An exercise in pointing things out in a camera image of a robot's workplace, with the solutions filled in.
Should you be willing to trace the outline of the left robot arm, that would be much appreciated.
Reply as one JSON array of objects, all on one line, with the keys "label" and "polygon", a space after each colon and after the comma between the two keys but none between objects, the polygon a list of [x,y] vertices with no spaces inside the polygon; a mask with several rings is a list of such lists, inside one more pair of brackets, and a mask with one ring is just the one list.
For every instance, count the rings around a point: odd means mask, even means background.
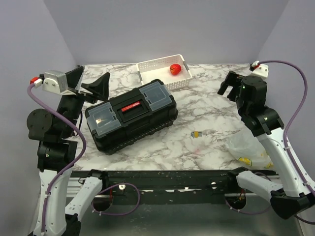
[{"label": "left robot arm", "polygon": [[91,170],[72,201],[66,200],[72,168],[83,155],[76,151],[77,142],[70,139],[74,134],[82,136],[76,124],[82,118],[83,105],[105,101],[109,96],[109,73],[83,84],[83,71],[83,66],[66,73],[48,71],[31,79],[27,89],[40,106],[27,118],[28,137],[39,142],[41,193],[34,236],[79,235],[91,202],[109,189],[108,174]]}]

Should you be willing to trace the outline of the white lemon print plastic bag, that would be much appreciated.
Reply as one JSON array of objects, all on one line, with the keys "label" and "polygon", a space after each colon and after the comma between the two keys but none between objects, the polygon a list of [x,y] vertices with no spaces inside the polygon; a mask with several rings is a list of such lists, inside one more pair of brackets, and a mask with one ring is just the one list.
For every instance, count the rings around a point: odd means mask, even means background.
[{"label": "white lemon print plastic bag", "polygon": [[229,153],[244,166],[271,170],[274,165],[265,148],[248,130],[233,134],[225,143]]}]

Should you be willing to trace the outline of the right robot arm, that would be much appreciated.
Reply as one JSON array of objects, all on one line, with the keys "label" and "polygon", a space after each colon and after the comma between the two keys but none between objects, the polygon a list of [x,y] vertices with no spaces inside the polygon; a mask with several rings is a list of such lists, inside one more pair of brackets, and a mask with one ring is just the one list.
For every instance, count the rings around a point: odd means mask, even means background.
[{"label": "right robot arm", "polygon": [[279,114],[265,105],[266,82],[253,74],[242,76],[229,71],[218,94],[223,95],[228,87],[232,87],[228,99],[236,103],[241,121],[266,150],[281,183],[273,183],[241,167],[227,174],[227,189],[233,193],[241,189],[255,193],[268,201],[282,219],[314,206],[315,182],[290,146]]}]

